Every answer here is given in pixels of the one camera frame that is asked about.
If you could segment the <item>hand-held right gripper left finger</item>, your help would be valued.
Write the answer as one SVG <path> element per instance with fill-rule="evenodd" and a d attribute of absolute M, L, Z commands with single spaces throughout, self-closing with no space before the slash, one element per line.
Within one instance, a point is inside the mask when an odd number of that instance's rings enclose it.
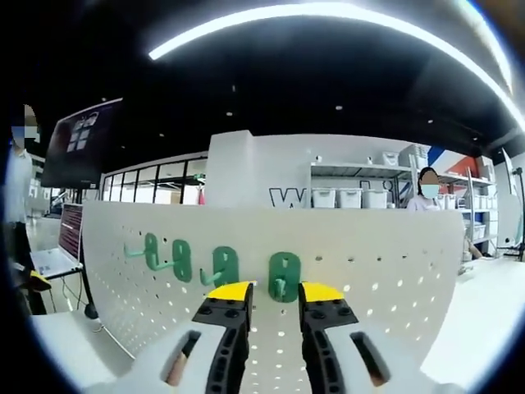
<path fill-rule="evenodd" d="M 211 291 L 190 321 L 147 345 L 130 371 L 89 393 L 239 393 L 249 357 L 253 283 Z"/>

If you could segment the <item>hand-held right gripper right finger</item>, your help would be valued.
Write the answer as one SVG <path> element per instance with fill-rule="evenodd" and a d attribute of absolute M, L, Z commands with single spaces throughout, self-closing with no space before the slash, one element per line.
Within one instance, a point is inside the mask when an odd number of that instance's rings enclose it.
<path fill-rule="evenodd" d="M 313 393 L 454 393 L 424 374 L 403 343 L 359 322 L 342 293 L 298 286 L 302 355 Z"/>

